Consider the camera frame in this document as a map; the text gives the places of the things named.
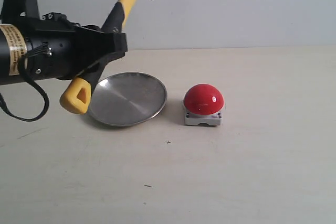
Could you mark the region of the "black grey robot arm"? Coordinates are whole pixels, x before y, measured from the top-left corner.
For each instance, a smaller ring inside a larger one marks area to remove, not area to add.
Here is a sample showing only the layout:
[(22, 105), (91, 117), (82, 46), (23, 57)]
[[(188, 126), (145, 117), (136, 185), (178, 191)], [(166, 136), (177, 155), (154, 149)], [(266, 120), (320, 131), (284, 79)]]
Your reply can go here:
[(1, 24), (1, 84), (24, 81), (18, 63), (26, 56), (31, 79), (71, 80), (70, 91), (92, 95), (106, 64), (128, 50), (124, 20), (124, 12), (114, 10), (101, 28), (81, 26), (61, 13), (42, 19), (20, 16)]

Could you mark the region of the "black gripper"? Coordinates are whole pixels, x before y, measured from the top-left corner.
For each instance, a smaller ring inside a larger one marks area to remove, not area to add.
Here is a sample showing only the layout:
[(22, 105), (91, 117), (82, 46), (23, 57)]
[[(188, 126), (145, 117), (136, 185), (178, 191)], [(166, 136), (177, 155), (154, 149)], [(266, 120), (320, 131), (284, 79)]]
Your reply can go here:
[(95, 51), (128, 50), (125, 33), (81, 26), (61, 13), (49, 13), (43, 19), (21, 16), (15, 26), (30, 53), (27, 72), (35, 80), (71, 80), (63, 95), (93, 95), (105, 67), (125, 56), (116, 52), (98, 59)]

